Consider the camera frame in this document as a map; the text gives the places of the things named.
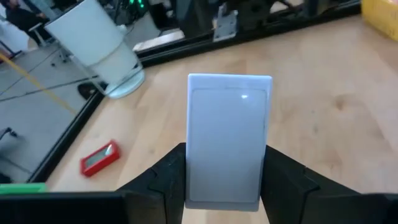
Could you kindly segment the red card case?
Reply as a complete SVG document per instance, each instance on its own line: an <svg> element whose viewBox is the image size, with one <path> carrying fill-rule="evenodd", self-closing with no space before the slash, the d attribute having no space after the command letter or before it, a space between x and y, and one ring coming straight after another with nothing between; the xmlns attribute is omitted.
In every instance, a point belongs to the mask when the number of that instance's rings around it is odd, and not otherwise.
<svg viewBox="0 0 398 224"><path fill-rule="evenodd" d="M80 172L85 177L91 177L120 157L121 151L119 146L116 141L112 139L95 152L92 152L80 160Z"/></svg>

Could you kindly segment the green plastic basket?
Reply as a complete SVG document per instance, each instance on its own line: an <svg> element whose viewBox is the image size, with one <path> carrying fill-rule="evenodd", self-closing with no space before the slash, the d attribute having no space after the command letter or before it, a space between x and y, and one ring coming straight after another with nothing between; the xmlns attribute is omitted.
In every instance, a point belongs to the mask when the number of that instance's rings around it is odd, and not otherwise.
<svg viewBox="0 0 398 224"><path fill-rule="evenodd" d="M36 194L45 192L46 190L47 187L44 183L0 184L0 195Z"/></svg>

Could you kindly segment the black table edge rail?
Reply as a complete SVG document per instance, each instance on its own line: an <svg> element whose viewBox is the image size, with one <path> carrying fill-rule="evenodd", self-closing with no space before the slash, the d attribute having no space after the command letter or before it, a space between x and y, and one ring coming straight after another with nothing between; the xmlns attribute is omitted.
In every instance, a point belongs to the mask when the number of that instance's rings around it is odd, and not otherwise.
<svg viewBox="0 0 398 224"><path fill-rule="evenodd" d="M151 47L148 50L141 50L138 52L137 56L142 62L143 67L146 68L188 56L334 21L361 12L361 0L338 0L338 2L337 5L332 6L325 12L316 16L304 15L302 12L306 6L303 3L294 7L295 10L298 10L299 15L293 16L293 10L291 9L274 12L270 15L271 22L265 25L265 27L249 31L239 31L236 37L231 39L213 42L213 33L210 32L191 39L175 40L167 44ZM86 122L95 112L103 98L104 95L98 91L95 91L88 98L86 104L79 112L75 113L75 118L62 133L49 153L44 157L38 168L36 168L33 174L27 179L28 183L45 182L50 177L53 170L68 151L68 148L72 145L80 131L84 128Z"/></svg>

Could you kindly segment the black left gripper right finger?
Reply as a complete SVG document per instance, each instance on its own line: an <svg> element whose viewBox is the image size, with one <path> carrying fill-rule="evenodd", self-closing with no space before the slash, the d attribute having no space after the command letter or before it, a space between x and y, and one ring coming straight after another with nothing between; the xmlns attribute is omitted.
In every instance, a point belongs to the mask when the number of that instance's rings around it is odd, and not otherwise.
<svg viewBox="0 0 398 224"><path fill-rule="evenodd" d="M270 224L398 224L398 194L361 194L270 146L261 199Z"/></svg>

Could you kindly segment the yellow plastic basket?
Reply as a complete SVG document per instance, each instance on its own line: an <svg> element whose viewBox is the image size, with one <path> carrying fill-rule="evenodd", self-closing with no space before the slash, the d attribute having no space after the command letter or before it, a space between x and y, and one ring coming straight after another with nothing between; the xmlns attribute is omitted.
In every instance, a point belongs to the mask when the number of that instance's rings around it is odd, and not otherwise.
<svg viewBox="0 0 398 224"><path fill-rule="evenodd" d="M398 42L398 0L361 0L366 22Z"/></svg>

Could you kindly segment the white card case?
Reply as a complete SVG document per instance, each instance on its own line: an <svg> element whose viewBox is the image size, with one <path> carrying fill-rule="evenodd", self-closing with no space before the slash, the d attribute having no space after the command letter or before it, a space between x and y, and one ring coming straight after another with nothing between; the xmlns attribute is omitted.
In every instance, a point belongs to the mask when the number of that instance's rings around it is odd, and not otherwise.
<svg viewBox="0 0 398 224"><path fill-rule="evenodd" d="M189 74L187 208L259 208L271 96L268 75Z"/></svg>

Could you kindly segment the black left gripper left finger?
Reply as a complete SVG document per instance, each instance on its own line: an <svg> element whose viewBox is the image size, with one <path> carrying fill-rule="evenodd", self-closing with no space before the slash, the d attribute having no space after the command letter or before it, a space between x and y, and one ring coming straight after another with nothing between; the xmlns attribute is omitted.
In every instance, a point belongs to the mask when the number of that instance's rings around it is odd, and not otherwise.
<svg viewBox="0 0 398 224"><path fill-rule="evenodd" d="M181 224L185 148L115 191L0 195L0 224Z"/></svg>

